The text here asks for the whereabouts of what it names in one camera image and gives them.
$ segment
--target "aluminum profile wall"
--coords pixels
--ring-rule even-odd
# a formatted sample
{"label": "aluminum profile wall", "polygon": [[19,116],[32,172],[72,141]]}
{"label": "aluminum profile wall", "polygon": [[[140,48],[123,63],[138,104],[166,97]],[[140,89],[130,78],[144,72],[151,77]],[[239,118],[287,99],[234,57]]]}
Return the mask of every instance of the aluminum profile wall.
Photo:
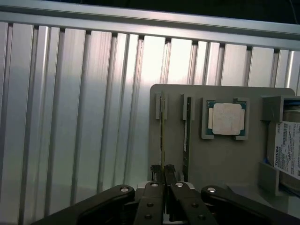
{"label": "aluminum profile wall", "polygon": [[[111,10],[89,11],[95,8]],[[300,95],[299,40],[117,22],[108,28],[5,10],[1,223],[27,224],[114,185],[145,181],[156,83],[289,87]]]}

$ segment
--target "sticker label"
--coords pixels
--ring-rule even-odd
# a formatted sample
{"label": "sticker label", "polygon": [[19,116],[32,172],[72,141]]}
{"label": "sticker label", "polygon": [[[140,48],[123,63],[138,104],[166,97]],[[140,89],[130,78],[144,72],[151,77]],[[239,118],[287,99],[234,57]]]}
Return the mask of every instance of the sticker label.
{"label": "sticker label", "polygon": [[300,180],[300,123],[276,125],[274,167]]}

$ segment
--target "screw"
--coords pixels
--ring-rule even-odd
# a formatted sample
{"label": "screw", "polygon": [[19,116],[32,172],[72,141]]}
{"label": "screw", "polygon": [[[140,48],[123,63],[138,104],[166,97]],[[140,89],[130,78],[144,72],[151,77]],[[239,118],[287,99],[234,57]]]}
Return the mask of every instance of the screw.
{"label": "screw", "polygon": [[129,189],[127,187],[121,188],[121,192],[127,192],[127,191],[129,191]]}
{"label": "screw", "polygon": [[182,183],[176,183],[175,185],[176,185],[177,187],[179,187],[179,188],[183,186]]}
{"label": "screw", "polygon": [[199,220],[205,220],[206,217],[205,217],[204,215],[198,215],[198,219],[199,219]]}
{"label": "screw", "polygon": [[198,205],[197,203],[193,203],[193,204],[192,204],[192,207],[193,207],[193,208],[198,208],[198,206],[199,206],[199,205]]}
{"label": "screw", "polygon": [[145,215],[145,219],[151,219],[152,216],[150,214]]}
{"label": "screw", "polygon": [[215,190],[213,187],[209,187],[207,190],[208,190],[209,192],[211,192],[211,193],[215,193],[215,192],[216,192],[216,190]]}

